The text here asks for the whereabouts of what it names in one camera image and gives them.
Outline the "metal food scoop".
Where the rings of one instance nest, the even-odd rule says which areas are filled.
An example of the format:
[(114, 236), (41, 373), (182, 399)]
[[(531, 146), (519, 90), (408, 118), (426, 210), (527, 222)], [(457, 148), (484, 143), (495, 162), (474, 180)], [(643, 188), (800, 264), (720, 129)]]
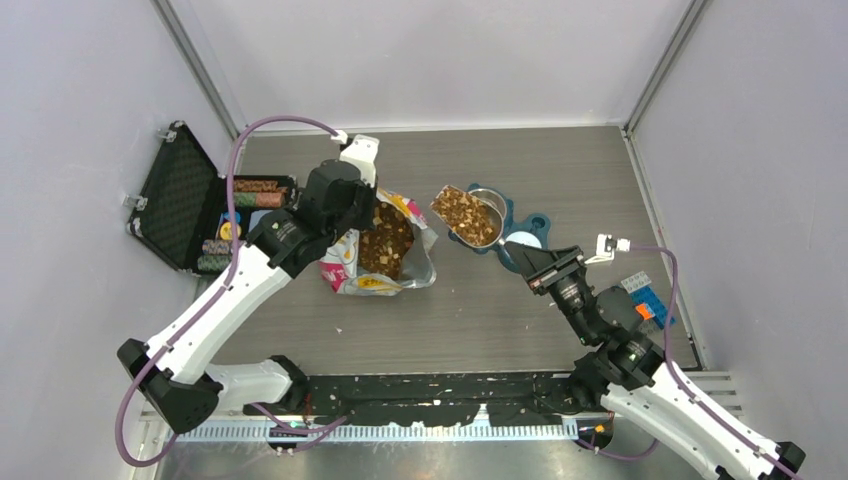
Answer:
[(502, 236), (503, 215), (491, 204), (455, 186), (444, 186), (431, 201), (430, 209), (471, 248), (489, 248)]

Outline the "white yellow pet food bag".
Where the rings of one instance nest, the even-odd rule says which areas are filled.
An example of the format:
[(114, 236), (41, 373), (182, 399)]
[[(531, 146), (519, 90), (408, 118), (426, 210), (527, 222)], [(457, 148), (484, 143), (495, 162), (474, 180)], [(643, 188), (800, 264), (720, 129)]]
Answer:
[(426, 288), (436, 280), (430, 250), (437, 239), (413, 200), (380, 188), (374, 228), (345, 233), (318, 261), (319, 271), (341, 295), (394, 296)]

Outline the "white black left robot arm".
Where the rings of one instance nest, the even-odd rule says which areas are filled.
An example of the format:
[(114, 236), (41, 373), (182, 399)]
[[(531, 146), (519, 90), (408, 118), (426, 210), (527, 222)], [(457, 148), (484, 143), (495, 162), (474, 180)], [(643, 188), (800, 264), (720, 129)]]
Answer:
[(212, 362), (248, 317), (345, 233), (371, 225), (376, 200), (374, 160), (326, 160), (314, 168), (297, 202), (260, 218), (225, 272), (174, 323), (146, 342), (127, 340), (117, 352), (134, 387), (176, 434), (212, 414), (252, 403), (298, 412), (306, 377), (282, 355), (254, 364)]

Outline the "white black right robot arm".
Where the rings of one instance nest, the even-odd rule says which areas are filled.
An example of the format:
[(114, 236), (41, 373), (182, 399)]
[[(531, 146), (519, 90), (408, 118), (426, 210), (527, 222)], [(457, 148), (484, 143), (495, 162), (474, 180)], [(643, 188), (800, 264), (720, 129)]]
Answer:
[(529, 289), (554, 301), (590, 351), (575, 363), (565, 390), (584, 410), (625, 417), (671, 449), (705, 479), (797, 479), (806, 454), (746, 426), (703, 392), (671, 353), (639, 327), (643, 317), (620, 286), (594, 293), (591, 264), (610, 262), (636, 244), (599, 235), (596, 253), (508, 242), (505, 249)]

